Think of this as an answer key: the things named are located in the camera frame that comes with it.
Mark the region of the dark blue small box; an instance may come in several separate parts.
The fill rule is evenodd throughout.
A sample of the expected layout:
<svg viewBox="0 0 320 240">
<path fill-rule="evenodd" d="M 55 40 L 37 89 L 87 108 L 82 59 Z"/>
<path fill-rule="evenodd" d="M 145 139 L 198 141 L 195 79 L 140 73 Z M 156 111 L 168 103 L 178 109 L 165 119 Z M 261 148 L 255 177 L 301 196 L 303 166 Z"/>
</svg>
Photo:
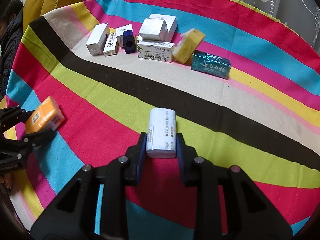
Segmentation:
<svg viewBox="0 0 320 240">
<path fill-rule="evenodd" d="M 132 30 L 126 30 L 123 32 L 123 45 L 127 54 L 136 52 L 136 38 Z"/>
</svg>

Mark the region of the teal toothpaste box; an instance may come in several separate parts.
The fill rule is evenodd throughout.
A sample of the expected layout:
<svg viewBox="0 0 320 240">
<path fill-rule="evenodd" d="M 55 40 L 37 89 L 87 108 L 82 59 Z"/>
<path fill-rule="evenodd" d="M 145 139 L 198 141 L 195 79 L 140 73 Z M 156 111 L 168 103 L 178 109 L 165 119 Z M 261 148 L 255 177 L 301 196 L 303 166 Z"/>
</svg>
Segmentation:
<svg viewBox="0 0 320 240">
<path fill-rule="evenodd" d="M 191 70 L 227 79 L 231 71 L 231 62 L 220 56 L 194 51 Z"/>
</svg>

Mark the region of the white square box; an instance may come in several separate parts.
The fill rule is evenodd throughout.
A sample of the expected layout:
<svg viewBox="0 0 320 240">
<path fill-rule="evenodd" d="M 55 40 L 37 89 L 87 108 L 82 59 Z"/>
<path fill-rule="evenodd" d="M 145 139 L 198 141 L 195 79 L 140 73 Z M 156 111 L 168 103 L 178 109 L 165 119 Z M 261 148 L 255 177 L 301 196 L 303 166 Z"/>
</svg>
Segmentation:
<svg viewBox="0 0 320 240">
<path fill-rule="evenodd" d="M 144 40 L 164 41 L 168 33 L 165 20 L 146 18 L 139 30 L 139 35 Z"/>
</svg>

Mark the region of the small white cube box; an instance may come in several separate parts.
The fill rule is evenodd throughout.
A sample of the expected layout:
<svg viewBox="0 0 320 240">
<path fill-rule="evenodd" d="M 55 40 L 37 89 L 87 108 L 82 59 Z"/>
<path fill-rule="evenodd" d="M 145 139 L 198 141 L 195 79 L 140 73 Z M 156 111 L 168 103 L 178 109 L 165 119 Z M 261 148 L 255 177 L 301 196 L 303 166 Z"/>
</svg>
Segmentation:
<svg viewBox="0 0 320 240">
<path fill-rule="evenodd" d="M 132 24 L 124 25 L 122 27 L 117 27 L 116 28 L 116 38 L 119 43 L 120 48 L 124 48 L 124 43 L 123 43 L 123 35 L 124 31 L 127 30 L 133 30 L 132 29 Z"/>
</svg>

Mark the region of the yellow sponge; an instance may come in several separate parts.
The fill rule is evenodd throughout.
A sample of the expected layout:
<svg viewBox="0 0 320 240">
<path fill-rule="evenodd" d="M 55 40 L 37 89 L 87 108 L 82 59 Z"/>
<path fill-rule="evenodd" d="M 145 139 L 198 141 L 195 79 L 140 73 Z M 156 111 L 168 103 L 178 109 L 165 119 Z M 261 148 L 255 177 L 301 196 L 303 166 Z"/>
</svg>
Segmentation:
<svg viewBox="0 0 320 240">
<path fill-rule="evenodd" d="M 200 43 L 204 40 L 205 34 L 195 28 L 181 34 L 181 40 L 174 48 L 172 55 L 174 59 L 185 64 Z"/>
</svg>

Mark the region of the large white box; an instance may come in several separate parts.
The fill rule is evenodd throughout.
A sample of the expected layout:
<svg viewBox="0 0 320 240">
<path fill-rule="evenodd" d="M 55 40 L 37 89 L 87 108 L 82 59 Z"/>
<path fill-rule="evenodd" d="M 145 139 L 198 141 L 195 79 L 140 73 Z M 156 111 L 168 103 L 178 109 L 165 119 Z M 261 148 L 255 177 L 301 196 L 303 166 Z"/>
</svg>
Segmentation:
<svg viewBox="0 0 320 240">
<path fill-rule="evenodd" d="M 171 42 L 177 28 L 177 18 L 175 16 L 161 14 L 150 14 L 149 18 L 165 20 L 168 29 L 165 42 Z"/>
</svg>

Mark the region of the white tissue pack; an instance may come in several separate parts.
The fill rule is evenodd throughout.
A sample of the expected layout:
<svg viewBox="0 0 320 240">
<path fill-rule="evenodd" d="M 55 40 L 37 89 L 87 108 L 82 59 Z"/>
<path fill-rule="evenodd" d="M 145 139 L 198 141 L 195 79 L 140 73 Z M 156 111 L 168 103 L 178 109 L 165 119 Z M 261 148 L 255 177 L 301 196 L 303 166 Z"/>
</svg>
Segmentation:
<svg viewBox="0 0 320 240">
<path fill-rule="evenodd" d="M 146 154 L 150 158 L 176 157 L 176 112 L 167 108 L 150 111 Z"/>
</svg>

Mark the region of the white yellow slim box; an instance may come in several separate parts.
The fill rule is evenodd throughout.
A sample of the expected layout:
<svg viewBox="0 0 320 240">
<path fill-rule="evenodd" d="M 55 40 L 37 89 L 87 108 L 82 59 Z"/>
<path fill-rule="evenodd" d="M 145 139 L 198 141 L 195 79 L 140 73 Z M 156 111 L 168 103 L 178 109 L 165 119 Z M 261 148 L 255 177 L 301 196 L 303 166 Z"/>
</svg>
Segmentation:
<svg viewBox="0 0 320 240">
<path fill-rule="evenodd" d="M 103 49 L 103 55 L 104 56 L 111 56 L 116 55 L 119 49 L 118 40 L 116 38 L 116 33 L 110 33 L 107 37 L 104 49 Z"/>
</svg>

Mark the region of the white green medicine box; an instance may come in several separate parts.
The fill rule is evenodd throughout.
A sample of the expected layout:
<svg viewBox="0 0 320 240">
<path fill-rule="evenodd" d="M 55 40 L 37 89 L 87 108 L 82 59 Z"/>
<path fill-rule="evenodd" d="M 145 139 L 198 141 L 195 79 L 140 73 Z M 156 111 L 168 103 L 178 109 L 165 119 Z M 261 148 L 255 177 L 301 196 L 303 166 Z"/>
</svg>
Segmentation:
<svg viewBox="0 0 320 240">
<path fill-rule="evenodd" d="M 141 40 L 137 43 L 137 53 L 139 58 L 172 62 L 172 51 L 175 44 L 171 42 Z"/>
</svg>

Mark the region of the orange tissue pack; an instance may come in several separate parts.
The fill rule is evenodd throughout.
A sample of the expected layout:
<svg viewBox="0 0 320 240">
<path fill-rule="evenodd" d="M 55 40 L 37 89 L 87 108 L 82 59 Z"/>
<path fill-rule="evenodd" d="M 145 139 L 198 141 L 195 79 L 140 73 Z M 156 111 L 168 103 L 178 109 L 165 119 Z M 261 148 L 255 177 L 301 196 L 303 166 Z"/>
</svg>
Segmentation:
<svg viewBox="0 0 320 240">
<path fill-rule="evenodd" d="M 55 131 L 64 120 L 58 104 L 48 96 L 25 122 L 25 133 L 31 134 L 48 128 Z"/>
</svg>

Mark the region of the colourful striped cloth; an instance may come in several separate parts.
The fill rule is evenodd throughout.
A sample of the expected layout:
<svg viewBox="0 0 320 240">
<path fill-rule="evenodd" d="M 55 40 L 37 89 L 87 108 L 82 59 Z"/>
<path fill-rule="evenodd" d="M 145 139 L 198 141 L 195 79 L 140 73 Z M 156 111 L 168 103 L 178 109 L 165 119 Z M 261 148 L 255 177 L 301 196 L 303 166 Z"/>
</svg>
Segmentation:
<svg viewBox="0 0 320 240">
<path fill-rule="evenodd" d="M 205 33 L 199 49 L 231 61 L 227 80 L 120 50 L 91 56 L 97 23 L 138 30 L 151 13 L 178 32 Z M 107 164 L 138 140 L 153 107 L 173 109 L 186 143 L 214 164 L 239 165 L 300 239 L 319 239 L 319 55 L 298 34 L 236 0 L 89 0 L 35 20 L 23 35 L 7 104 L 35 109 L 47 96 L 66 120 L 53 143 L 18 172 L 37 218 L 81 165 Z"/>
</svg>

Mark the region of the tall white box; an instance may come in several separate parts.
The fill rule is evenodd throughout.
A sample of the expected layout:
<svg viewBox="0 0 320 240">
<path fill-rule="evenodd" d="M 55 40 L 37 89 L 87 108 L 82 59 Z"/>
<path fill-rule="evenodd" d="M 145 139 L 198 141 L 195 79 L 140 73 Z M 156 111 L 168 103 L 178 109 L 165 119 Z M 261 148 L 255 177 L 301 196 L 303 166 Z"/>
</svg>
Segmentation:
<svg viewBox="0 0 320 240">
<path fill-rule="evenodd" d="M 86 47 L 91 55 L 100 55 L 110 33 L 108 23 L 97 24 L 92 30 L 87 42 Z"/>
</svg>

